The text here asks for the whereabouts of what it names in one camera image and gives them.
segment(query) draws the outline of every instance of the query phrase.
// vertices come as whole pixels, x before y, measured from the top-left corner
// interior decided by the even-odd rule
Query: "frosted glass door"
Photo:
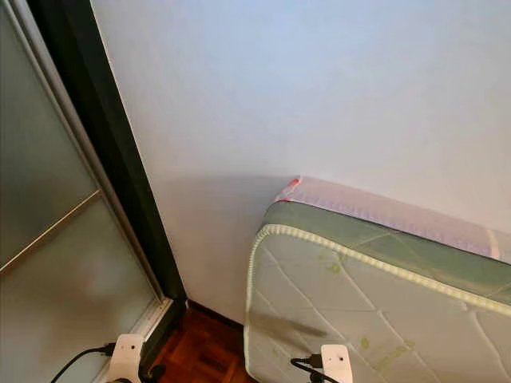
[[[48,382],[128,333],[157,297],[0,6],[0,382]],[[88,355],[59,383],[90,383]]]

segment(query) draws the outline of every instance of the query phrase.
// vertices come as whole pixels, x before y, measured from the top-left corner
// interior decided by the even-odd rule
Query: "white wall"
[[[509,0],[95,0],[190,298],[243,320],[297,174],[511,231]]]

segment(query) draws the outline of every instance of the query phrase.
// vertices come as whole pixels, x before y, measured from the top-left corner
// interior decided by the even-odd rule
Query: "parquet floor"
[[[160,383],[255,383],[245,372],[243,333],[193,307],[155,364],[167,367]]]

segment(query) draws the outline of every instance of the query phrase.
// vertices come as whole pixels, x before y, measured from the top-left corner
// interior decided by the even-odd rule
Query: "mattress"
[[[300,202],[288,198],[290,188],[283,193],[265,215],[250,260],[245,357],[252,377],[307,382],[289,360],[343,344],[355,383],[511,383],[511,265],[491,235],[488,246],[471,243],[459,230],[465,223],[454,220],[442,231],[438,223],[450,218],[428,212],[432,219],[414,227],[442,237],[435,241],[403,230],[403,217],[413,222],[389,216],[398,209],[385,205],[394,202],[336,200],[351,207],[340,214],[328,202],[333,188],[328,198],[319,188]],[[368,213],[361,219],[354,211]],[[387,215],[368,219],[372,211]]]

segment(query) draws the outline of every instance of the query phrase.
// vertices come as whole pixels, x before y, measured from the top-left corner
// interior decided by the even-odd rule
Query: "frosted glass panel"
[[[40,383],[83,349],[130,331],[153,291],[99,200],[2,276],[0,381]],[[59,383],[90,383],[106,362],[86,356]]]
[[[0,266],[94,190],[0,6]]]

